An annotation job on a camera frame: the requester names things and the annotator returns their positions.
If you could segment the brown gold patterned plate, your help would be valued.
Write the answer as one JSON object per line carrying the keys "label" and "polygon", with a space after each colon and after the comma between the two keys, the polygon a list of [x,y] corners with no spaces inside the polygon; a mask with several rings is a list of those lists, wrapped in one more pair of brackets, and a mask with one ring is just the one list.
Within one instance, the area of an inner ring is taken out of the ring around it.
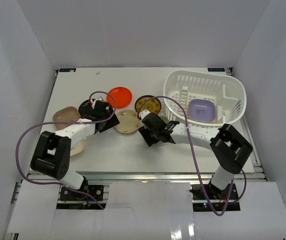
{"label": "brown gold patterned plate", "polygon": [[159,114],[161,111],[161,101],[158,98],[153,98],[150,100],[150,98],[153,98],[152,95],[143,95],[139,97],[135,104],[135,110],[138,112],[139,110],[148,110],[152,113]]}

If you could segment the orange round plate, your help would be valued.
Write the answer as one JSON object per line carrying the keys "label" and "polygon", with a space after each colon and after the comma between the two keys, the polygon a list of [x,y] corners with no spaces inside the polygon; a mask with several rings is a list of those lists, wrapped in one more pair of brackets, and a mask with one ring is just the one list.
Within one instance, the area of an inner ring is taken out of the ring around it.
{"label": "orange round plate", "polygon": [[112,107],[124,108],[128,106],[132,101],[131,91],[122,86],[115,87],[109,90],[107,95],[107,102],[111,104]]}

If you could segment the pink-brown square plate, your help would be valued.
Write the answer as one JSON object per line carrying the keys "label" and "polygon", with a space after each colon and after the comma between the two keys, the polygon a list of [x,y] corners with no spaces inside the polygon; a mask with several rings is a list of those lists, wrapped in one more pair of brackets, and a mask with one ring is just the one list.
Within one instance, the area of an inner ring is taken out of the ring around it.
{"label": "pink-brown square plate", "polygon": [[80,119],[80,114],[78,110],[73,106],[68,106],[57,111],[53,115],[54,122],[77,122]]}

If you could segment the purple square plate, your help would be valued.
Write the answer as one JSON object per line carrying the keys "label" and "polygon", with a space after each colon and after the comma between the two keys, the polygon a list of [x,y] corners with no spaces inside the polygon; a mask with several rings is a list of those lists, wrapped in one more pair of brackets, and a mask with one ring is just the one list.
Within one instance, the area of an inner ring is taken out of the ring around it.
{"label": "purple square plate", "polygon": [[216,108],[209,100],[193,99],[188,105],[188,114],[194,121],[210,123],[216,118]]}

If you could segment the green square plate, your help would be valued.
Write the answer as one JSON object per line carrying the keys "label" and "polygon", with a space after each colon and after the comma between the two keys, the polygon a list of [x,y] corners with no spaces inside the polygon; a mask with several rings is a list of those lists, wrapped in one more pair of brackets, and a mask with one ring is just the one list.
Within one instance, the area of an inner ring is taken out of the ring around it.
{"label": "green square plate", "polygon": [[160,115],[159,117],[160,117],[166,124],[169,123],[169,119],[168,119],[166,116]]}

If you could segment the yellow panda square plate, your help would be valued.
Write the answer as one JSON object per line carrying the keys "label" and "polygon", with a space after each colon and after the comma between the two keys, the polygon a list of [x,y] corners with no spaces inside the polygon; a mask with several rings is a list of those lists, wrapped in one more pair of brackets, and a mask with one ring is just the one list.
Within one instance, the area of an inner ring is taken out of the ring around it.
{"label": "yellow panda square plate", "polygon": [[220,119],[216,119],[213,124],[222,124],[224,122],[224,118],[221,117]]}

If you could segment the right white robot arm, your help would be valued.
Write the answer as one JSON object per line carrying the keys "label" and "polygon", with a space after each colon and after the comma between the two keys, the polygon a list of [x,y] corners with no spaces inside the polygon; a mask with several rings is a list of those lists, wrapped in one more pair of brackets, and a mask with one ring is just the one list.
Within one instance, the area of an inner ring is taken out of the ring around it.
{"label": "right white robot arm", "polygon": [[214,199],[226,195],[227,185],[235,175],[240,174],[253,151],[252,145],[230,124],[225,123],[216,129],[186,126],[178,121],[166,123],[148,110],[139,113],[139,118],[143,124],[139,133],[148,146],[158,142],[192,144],[214,153],[219,167],[208,187],[209,195]]}

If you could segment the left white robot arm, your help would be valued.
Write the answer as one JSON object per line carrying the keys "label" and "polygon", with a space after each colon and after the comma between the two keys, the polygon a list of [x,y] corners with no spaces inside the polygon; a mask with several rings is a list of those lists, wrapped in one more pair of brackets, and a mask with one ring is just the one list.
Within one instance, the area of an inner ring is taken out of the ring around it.
{"label": "left white robot arm", "polygon": [[86,103],[83,118],[70,122],[69,126],[56,132],[44,131],[40,134],[31,169],[71,188],[71,194],[76,199],[84,199],[88,195],[87,180],[69,169],[71,150],[87,137],[118,124],[119,120],[110,103],[99,98]]}

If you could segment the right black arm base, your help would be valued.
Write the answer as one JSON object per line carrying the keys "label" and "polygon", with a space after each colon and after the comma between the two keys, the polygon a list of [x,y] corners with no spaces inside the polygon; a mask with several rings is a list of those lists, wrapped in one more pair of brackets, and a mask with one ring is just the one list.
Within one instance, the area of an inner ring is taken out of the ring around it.
{"label": "right black arm base", "polygon": [[[214,192],[210,189],[208,189],[208,184],[205,184],[204,187],[206,189],[206,192],[208,194],[208,197],[213,204],[214,209],[217,212],[221,212],[223,210],[223,207],[225,203],[227,202],[227,194],[229,191],[229,185],[227,185],[226,189],[221,192]],[[205,198],[205,195],[201,189],[200,184],[193,184],[190,188],[190,193],[192,195],[192,205],[193,205],[193,212],[211,212],[211,208],[208,205],[208,202]],[[236,188],[236,185],[233,184],[232,191],[230,194],[230,198],[228,201],[228,205],[226,208],[226,211],[230,212],[238,212],[240,211],[240,204],[239,202],[235,202],[237,199],[239,199],[239,194]]]}

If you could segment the beige plate under arm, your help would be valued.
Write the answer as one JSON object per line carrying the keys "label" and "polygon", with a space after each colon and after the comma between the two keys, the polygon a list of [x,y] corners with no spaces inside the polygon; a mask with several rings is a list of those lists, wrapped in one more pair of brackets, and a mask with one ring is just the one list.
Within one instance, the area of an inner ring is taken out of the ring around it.
{"label": "beige plate under arm", "polygon": [[70,156],[72,157],[81,153],[85,149],[85,146],[86,146],[86,141],[84,139],[79,141],[76,145],[74,145],[71,148]]}

